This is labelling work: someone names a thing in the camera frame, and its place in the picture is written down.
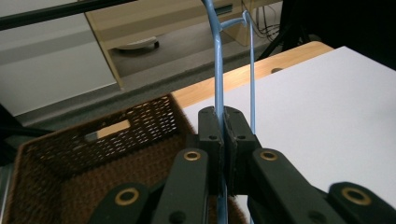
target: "white tabletop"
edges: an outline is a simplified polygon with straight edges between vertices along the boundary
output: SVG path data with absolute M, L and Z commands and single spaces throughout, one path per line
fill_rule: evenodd
M 362 185 L 396 207 L 396 72 L 340 48 L 256 82 L 256 129 L 311 185 Z M 208 99 L 184 109 L 194 128 Z M 249 86 L 225 104 L 249 118 Z

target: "wooden surface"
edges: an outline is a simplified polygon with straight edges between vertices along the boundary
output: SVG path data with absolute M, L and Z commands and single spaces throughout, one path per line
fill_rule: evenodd
M 320 43 L 310 42 L 255 63 L 255 76 L 266 77 L 275 68 L 287 68 L 297 63 L 331 51 L 332 48 Z M 250 65 L 246 65 L 224 74 L 224 90 L 229 91 L 249 83 Z M 215 93 L 215 79 L 212 77 L 189 87 L 174 91 L 173 94 L 183 108 L 212 97 Z

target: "brown wicker basket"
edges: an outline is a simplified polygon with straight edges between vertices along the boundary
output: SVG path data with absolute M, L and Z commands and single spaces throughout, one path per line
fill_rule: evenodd
M 124 120 L 129 128 L 90 137 Z M 95 206 L 117 185 L 138 182 L 150 187 L 164 179 L 190 133 L 175 99 L 166 95 L 37 138 L 19 150 L 5 223 L 87 223 Z M 243 223 L 242 214 L 240 218 L 233 217 L 233 223 Z

